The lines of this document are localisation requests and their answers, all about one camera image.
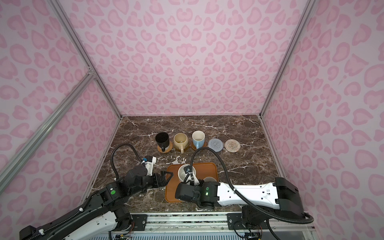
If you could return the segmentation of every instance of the heart pattern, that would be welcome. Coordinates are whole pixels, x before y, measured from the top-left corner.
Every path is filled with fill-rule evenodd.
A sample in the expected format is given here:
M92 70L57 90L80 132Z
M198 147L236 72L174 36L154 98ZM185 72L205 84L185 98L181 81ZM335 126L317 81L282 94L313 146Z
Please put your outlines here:
M88 71L45 1L0 7L0 171Z
M265 116L323 240L384 238L383 7L321 0Z
M22 228L46 224L80 204L117 122L92 81L0 196L0 229L7 229L2 239L17 239Z
M258 114L306 1L61 4L122 114L180 115Z

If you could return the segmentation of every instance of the orange serving tray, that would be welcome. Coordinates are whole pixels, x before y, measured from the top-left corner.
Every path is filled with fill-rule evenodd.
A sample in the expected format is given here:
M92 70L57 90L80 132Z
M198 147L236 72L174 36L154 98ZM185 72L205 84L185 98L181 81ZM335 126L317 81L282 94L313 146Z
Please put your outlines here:
M173 178L166 186L166 201L167 202L182 202L175 198L176 188L181 182L177 176L179 168L184 164L174 164L167 168L168 172L173 172ZM196 176L198 179L204 179L206 177L213 177L218 181L217 167L213 162L199 162L194 163L193 167L196 169Z

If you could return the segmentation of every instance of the marble tabletop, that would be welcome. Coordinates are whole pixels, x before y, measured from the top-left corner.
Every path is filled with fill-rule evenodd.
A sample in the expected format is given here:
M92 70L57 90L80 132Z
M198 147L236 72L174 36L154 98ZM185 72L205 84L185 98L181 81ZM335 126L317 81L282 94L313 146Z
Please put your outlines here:
M263 129L256 115L124 117L91 192L113 182L114 173L109 159L116 145L124 142L131 143L141 158L146 155L157 157L153 172L159 173L161 170L167 170L171 164L189 163L194 151L189 148L184 154L175 149L169 153L160 153L155 141L156 134L167 132L170 141L172 141L175 134L183 132L191 141L192 133L196 130L205 133L206 141L212 138L218 138L223 143L228 139L239 141L241 148L238 152L231 153L225 148L219 152L233 184L265 184L273 182L278 176ZM114 156L114 162L120 176L124 176L129 169L138 163L138 160L129 147L121 147ZM217 166L219 181L226 182L223 168L211 152L198 153L194 162L214 162ZM195 204L168 203L164 196L165 188L151 189L146 194L137 194L131 197L126 205L130 212L199 211ZM215 211L240 210L240 205L215 208Z

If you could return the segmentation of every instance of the cup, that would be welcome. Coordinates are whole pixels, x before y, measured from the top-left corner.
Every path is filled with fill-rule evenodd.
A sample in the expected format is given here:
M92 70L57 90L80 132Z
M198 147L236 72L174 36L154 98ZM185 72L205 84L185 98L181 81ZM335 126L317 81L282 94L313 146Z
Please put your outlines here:
M205 141L204 132L194 131L192 133L192 140L193 140L193 144L195 145L196 149L201 148L204 145L204 141Z
M175 149L181 153L184 153L184 150L188 148L189 140L187 135L184 133L178 133L173 137L173 146Z
M206 177L203 180L204 180L204 182L217 182L216 179L213 177Z
M158 133L155 140L162 152L165 152L169 148L169 135L166 132Z
M196 169L195 167L192 167L193 174L196 176ZM178 172L177 176L179 177L180 182L183 182L185 177L187 176L187 173L191 172L190 171L190 164L184 164L182 165Z

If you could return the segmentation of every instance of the gray woven coaster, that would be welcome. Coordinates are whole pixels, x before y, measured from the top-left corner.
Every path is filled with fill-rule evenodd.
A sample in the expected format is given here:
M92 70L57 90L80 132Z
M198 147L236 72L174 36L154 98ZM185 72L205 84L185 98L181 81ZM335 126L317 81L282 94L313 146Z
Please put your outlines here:
M229 152L237 152L240 149L240 143L235 139L229 139L225 142L225 149Z
M220 139L212 138L208 142L208 147L215 150L215 152L220 152L223 149L223 142Z

